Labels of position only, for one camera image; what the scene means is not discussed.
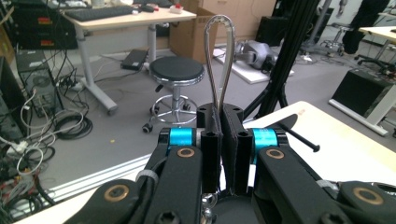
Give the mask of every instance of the black pole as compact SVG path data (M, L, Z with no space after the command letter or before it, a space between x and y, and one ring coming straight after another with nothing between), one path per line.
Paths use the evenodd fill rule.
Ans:
M258 105L261 106L254 119L274 112L278 101L281 103L282 107L286 106L287 100L284 94L286 80L288 79L290 70L300 50L300 46L304 41L306 30L312 21L317 6L318 0L298 0L295 2L285 41L279 52L279 57L276 60L274 69L271 71L268 85L265 90L247 106L244 111L244 119L246 119Z

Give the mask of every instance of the floor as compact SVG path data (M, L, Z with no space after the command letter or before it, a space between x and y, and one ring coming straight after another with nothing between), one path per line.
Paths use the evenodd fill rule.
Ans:
M361 43L362 54L376 55L378 50L379 47ZM147 155L156 147L158 133L165 125L154 125L151 133L143 133L142 126L149 120L149 108L152 104L170 91L164 88L160 92L155 92L157 83L146 70L131 75L132 71L120 69L120 61L126 57L127 53L91 57L95 80L102 79L97 82L98 85L119 106L114 115L109 116L106 110L86 91L67 93L69 98L76 99L79 96L89 105L87 118L92 121L93 128L92 132L84 138L56 141L54 144L56 154L41 174L44 188L50 189ZM172 53L169 50L160 50L158 54L161 57ZM83 71L78 52L70 50L68 56L73 66L77 68L77 76L82 77ZM384 59L391 60L393 56L394 52L387 50ZM216 79L219 79L222 64L216 60L213 60L212 64L214 75ZM312 53L308 61L298 55L292 67L294 74L289 77L286 86L287 100L289 104L306 101L396 152L396 138L391 136L393 133L391 126L384 124L384 128L389 130L390 134L385 137L380 136L328 104L347 71L355 67L370 69L366 65L358 66L357 62L348 56L335 55L329 58L318 52ZM55 65L54 71L56 69L59 69L59 65ZM225 103L245 109L264 90L267 83L248 84L232 73ZM210 103L212 98L208 76L194 86L182 88L182 93L190 96L198 105ZM65 108L79 109L64 97L63 102ZM390 111L389 115L396 118L396 111ZM46 121L34 120L35 124L40 122ZM320 124L316 130L313 130L313 132L317 131L320 131Z

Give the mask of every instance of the stool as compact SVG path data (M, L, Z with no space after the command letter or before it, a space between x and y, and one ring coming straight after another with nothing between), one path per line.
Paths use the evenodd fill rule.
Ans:
M196 111L191 110L191 105L197 108L194 101L187 96L180 95L180 87L194 85L204 78L204 67L193 59L184 57L164 57L155 60L149 65L150 74L161 86L172 88L173 93L158 99L149 110L151 118L142 128L143 132L152 131L152 121L177 125L187 124L195 120ZM166 109L160 111L160 105Z
M332 27L338 29L338 33L335 36L334 40L325 40L322 42L322 45L325 44L326 48L332 49L332 48L338 48L337 52L342 56L344 54L344 44L341 42L338 42L338 39L341 36L341 33L344 33L346 31L351 31L353 30L352 27L349 26L349 24L344 24L341 22L333 22Z

